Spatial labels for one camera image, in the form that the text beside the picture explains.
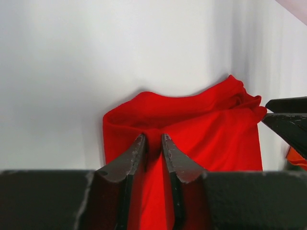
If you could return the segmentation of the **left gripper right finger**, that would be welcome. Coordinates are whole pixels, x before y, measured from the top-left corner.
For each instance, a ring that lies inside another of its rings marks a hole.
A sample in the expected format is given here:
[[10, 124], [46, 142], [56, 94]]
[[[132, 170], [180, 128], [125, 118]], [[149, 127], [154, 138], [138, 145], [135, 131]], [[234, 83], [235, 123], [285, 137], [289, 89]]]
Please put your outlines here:
[[206, 170], [162, 135], [162, 168], [168, 230], [211, 230], [209, 204], [203, 184]]

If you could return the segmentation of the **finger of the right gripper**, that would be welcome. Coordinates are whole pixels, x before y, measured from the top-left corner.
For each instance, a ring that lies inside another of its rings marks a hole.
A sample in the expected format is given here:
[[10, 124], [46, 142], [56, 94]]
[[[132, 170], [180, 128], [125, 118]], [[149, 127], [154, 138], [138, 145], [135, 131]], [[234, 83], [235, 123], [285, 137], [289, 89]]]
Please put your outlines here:
[[306, 113], [307, 97], [272, 99], [265, 107], [273, 113]]
[[262, 122], [307, 159], [307, 114], [266, 114]]

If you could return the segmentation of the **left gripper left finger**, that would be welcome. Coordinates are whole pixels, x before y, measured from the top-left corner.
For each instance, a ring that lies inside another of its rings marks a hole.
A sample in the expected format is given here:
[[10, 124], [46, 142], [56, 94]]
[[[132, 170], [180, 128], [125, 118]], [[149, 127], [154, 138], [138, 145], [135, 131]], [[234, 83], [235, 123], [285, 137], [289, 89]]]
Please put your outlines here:
[[146, 160], [146, 136], [95, 171], [86, 209], [84, 230], [138, 230], [142, 212], [142, 185]]

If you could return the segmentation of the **red t-shirt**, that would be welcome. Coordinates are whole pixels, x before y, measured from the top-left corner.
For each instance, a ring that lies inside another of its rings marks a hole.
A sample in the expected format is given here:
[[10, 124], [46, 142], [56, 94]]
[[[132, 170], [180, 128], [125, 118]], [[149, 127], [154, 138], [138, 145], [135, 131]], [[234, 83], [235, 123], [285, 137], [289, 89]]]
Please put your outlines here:
[[106, 162], [127, 150], [139, 134], [148, 140], [144, 177], [142, 230], [165, 230], [161, 136], [209, 171], [260, 171], [258, 123], [267, 110], [260, 96], [247, 93], [243, 82], [229, 76], [190, 97], [142, 92], [103, 117]]

